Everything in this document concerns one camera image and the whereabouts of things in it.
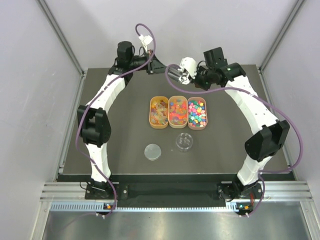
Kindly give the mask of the silver metal scoop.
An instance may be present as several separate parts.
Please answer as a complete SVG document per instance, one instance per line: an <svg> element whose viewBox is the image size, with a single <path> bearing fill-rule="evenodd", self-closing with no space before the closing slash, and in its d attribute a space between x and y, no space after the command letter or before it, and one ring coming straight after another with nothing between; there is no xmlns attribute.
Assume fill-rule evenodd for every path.
<svg viewBox="0 0 320 240"><path fill-rule="evenodd" d="M188 85L191 82L189 73L180 68L169 67L167 75L171 80L176 81L181 85Z"/></svg>

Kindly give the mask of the pink tray colourful candies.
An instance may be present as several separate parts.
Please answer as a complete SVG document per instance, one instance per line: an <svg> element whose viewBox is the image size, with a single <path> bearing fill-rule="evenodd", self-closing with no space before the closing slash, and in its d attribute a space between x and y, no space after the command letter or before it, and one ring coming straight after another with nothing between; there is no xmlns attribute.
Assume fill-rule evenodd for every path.
<svg viewBox="0 0 320 240"><path fill-rule="evenodd" d="M190 97L187 100L188 127L192 130L203 130L208 124L207 103L202 97Z"/></svg>

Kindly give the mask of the orange tray yellow gummies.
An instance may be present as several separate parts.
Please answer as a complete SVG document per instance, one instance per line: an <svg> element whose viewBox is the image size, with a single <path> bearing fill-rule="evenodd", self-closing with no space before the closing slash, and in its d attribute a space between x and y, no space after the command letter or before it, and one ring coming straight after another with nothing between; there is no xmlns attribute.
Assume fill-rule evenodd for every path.
<svg viewBox="0 0 320 240"><path fill-rule="evenodd" d="M169 100L165 96L155 96L149 104L149 124L154 129L164 129L169 124Z"/></svg>

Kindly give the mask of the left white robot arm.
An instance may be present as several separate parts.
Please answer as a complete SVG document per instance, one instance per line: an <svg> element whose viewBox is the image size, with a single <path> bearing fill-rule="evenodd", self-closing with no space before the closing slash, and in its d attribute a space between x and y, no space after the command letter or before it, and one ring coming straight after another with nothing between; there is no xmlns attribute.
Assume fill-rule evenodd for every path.
<svg viewBox="0 0 320 240"><path fill-rule="evenodd" d="M87 104L77 109L77 132L75 146L83 141L91 164L91 179L96 192L102 198L109 198L114 191L110 182L111 170L108 164L107 143L111 137L111 125L108 112L117 96L128 85L134 72L146 71L154 74L153 64L160 65L163 72L165 66L156 58L155 48L148 49L142 44L143 55L136 55L130 41L122 41L117 45L117 56L109 69L106 79L96 95Z"/></svg>

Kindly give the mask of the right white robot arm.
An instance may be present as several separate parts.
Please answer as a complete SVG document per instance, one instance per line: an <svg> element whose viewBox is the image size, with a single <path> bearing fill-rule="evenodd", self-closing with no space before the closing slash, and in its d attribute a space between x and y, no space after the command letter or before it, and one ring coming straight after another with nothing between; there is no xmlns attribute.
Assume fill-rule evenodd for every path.
<svg viewBox="0 0 320 240"><path fill-rule="evenodd" d="M245 198L258 181L258 174L269 160L283 147L290 124L280 121L258 100L245 70L238 63L229 64L221 47L203 53L204 66L197 66L194 84L208 91L212 84L220 86L234 100L247 120L252 137L244 148L247 156L236 175L233 192Z"/></svg>

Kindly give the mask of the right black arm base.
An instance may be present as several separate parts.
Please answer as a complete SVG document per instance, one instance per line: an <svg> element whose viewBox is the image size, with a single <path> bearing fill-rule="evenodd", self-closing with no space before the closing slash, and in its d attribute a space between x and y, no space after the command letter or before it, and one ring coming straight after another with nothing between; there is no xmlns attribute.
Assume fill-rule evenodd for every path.
<svg viewBox="0 0 320 240"><path fill-rule="evenodd" d="M262 196L263 187L258 181L243 185L235 175L231 182L220 182L217 184L219 197L227 202L235 199L249 199L250 195L259 198Z"/></svg>

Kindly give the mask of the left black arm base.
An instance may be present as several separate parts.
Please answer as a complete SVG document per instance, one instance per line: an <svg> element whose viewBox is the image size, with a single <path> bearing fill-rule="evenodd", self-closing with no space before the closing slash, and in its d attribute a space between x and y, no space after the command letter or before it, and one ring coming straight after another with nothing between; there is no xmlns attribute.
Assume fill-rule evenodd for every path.
<svg viewBox="0 0 320 240"><path fill-rule="evenodd" d="M115 198L111 185L107 182L89 181L84 187L79 183L81 189L85 190L84 198L86 200L113 200Z"/></svg>

